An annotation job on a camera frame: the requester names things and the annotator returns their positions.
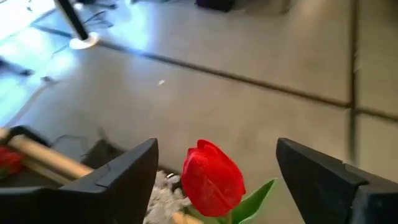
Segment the white artificial flower bunch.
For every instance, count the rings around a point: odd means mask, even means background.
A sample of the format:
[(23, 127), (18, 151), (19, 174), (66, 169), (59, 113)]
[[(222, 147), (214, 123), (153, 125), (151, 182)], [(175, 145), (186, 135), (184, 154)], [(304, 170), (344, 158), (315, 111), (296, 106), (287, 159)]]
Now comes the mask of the white artificial flower bunch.
[(180, 187), (173, 189), (179, 182), (179, 175), (157, 171), (142, 224), (176, 224), (173, 216), (192, 204)]

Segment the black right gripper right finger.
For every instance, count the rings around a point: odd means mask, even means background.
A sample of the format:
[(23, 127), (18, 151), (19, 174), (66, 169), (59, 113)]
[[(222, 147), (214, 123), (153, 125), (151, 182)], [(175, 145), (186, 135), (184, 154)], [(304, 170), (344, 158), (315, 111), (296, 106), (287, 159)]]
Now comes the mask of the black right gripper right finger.
[(276, 158), (305, 224), (398, 224), (398, 183), (287, 138)]

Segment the red artificial tulip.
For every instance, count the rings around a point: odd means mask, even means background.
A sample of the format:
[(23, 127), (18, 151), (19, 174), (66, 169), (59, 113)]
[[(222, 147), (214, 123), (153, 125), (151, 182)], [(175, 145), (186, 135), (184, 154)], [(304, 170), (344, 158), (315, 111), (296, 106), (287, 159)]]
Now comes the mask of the red artificial tulip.
[(183, 163), (187, 212), (203, 224), (252, 224), (276, 184), (271, 179), (249, 196), (243, 173), (217, 145), (199, 139)]

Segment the dense red flower bunch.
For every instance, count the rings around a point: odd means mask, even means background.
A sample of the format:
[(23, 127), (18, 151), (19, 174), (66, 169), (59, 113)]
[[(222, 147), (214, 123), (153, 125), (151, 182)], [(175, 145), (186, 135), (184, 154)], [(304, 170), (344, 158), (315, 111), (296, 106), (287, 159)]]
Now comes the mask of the dense red flower bunch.
[(20, 172), (24, 168), (23, 158), (22, 154), (0, 146), (0, 180)]

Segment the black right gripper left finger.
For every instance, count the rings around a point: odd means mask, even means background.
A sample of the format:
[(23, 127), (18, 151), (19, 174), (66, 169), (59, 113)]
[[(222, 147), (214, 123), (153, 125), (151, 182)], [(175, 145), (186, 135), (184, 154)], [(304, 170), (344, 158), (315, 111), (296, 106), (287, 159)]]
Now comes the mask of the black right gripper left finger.
[(158, 168), (156, 139), (130, 151), (99, 140), (65, 185), (23, 170), (0, 180), (0, 224), (142, 224)]

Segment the white-based black floor stand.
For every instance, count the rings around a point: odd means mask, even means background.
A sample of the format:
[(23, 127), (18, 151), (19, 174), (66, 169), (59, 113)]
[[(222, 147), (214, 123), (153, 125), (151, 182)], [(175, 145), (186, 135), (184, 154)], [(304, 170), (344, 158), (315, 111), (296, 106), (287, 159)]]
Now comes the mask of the white-based black floor stand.
[(96, 32), (88, 32), (86, 30), (69, 0), (53, 1), (57, 8), (62, 12), (65, 20), (69, 23), (70, 27), (75, 32), (76, 37), (72, 38), (69, 43), (71, 49), (88, 49), (99, 42), (99, 34)]

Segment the dark floor object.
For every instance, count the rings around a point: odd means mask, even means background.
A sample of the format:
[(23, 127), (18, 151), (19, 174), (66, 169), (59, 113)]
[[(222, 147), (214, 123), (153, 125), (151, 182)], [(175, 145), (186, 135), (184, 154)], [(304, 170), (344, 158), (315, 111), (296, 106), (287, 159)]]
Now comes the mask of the dark floor object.
[(221, 12), (229, 12), (235, 3), (236, 0), (195, 0), (195, 4), (199, 7)]

